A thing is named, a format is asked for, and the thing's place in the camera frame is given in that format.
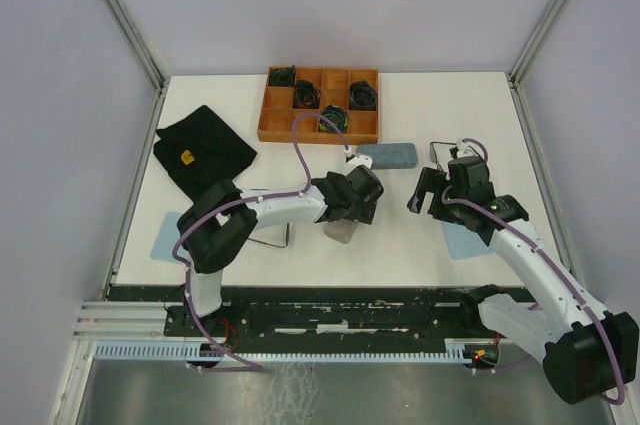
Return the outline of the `grey glasses case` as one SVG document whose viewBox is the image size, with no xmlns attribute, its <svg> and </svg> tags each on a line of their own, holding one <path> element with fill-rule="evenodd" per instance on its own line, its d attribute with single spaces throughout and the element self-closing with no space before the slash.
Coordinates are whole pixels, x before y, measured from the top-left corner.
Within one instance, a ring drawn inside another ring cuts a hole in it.
<svg viewBox="0 0 640 425">
<path fill-rule="evenodd" d="M 348 244 L 351 241 L 358 223 L 348 220 L 340 220 L 335 222 L 329 222 L 325 225 L 325 235 L 341 244 Z"/>
</svg>

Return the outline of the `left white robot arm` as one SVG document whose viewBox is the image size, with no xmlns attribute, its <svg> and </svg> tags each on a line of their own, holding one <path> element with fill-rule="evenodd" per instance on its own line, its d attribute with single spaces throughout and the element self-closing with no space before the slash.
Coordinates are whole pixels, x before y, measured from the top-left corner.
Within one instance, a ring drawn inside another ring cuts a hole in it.
<svg viewBox="0 0 640 425">
<path fill-rule="evenodd" d="M 174 259 L 185 264 L 186 321 L 209 335 L 221 323 L 222 277 L 250 236 L 294 223 L 373 222 L 384 193 L 379 178 L 359 165 L 347 174 L 328 172 L 285 189 L 238 188 L 225 179 L 211 187 L 178 220 Z"/>
</svg>

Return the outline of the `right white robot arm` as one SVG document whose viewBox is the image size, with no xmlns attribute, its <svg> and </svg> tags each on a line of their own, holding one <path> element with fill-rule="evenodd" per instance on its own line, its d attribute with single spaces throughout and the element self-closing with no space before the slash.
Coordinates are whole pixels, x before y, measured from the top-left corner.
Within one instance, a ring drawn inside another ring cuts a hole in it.
<svg viewBox="0 0 640 425">
<path fill-rule="evenodd" d="M 517 303 L 495 285 L 476 288 L 458 313 L 467 334 L 494 331 L 534 358 L 555 393 L 576 404 L 616 391 L 625 401 L 636 376 L 639 326 L 626 312 L 612 313 L 544 245 L 525 208 L 499 196 L 485 160 L 453 159 L 447 170 L 425 167 L 407 207 L 419 213 L 427 196 L 434 219 L 465 227 L 515 272 L 536 303 Z"/>
</svg>

